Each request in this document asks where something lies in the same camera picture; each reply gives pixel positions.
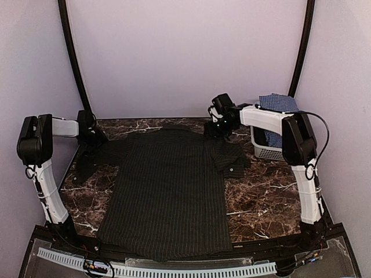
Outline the white perforated plastic basket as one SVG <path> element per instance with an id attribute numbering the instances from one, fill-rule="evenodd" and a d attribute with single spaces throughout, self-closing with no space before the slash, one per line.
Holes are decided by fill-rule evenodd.
<path id="1" fill-rule="evenodd" d="M 260 159 L 284 161 L 282 149 L 269 147 L 267 142 L 264 141 L 264 130 L 251 126 L 250 135 L 255 157 Z"/>

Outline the black pinstriped long sleeve shirt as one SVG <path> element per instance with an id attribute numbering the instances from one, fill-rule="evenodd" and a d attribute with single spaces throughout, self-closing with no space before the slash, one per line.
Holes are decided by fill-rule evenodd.
<path id="1" fill-rule="evenodd" d="M 102 164 L 118 172 L 97 232 L 101 242 L 154 261 L 231 250 L 224 182 L 250 166 L 239 144 L 185 126 L 132 133 L 82 154 L 77 180 Z"/>

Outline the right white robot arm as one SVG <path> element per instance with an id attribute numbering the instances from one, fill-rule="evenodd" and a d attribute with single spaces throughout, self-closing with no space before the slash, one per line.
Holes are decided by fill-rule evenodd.
<path id="1" fill-rule="evenodd" d="M 317 170 L 317 140 L 308 113 L 278 112 L 259 105 L 242 104 L 208 108 L 211 121 L 205 133 L 211 137 L 229 137 L 241 125 L 272 131 L 282 137 L 282 156 L 291 166 L 301 203 L 301 221 L 313 225 L 324 213 Z"/>

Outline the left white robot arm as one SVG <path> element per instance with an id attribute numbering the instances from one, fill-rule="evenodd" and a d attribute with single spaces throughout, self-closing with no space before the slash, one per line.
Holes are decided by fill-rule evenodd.
<path id="1" fill-rule="evenodd" d="M 83 153 L 92 155 L 108 141 L 97 127 L 95 115 L 80 110 L 76 120 L 51 114 L 24 119 L 17 142 L 17 155 L 25 165 L 25 174 L 32 180 L 48 222 L 63 225 L 70 217 L 57 188 L 53 168 L 53 138 L 75 138 Z"/>

